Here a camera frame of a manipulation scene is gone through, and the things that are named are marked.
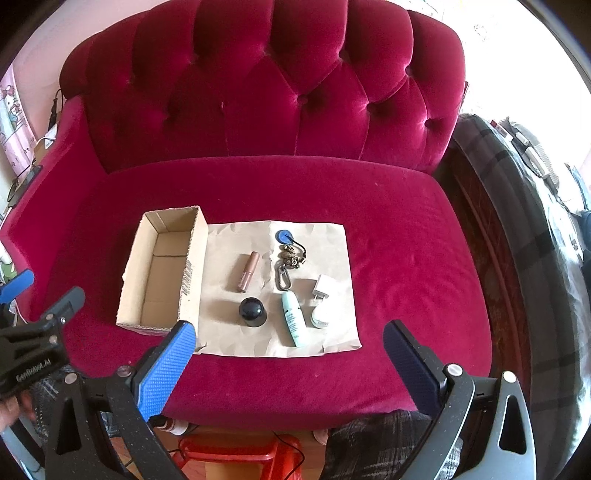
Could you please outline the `person left hand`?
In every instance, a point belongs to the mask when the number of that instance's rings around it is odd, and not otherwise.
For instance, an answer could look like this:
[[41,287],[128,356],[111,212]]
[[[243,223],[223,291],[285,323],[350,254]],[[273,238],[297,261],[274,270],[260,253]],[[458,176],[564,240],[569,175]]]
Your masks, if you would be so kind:
[[12,396],[0,403],[0,432],[11,427],[21,415],[34,422],[35,412],[32,396],[29,391],[23,391],[18,396]]

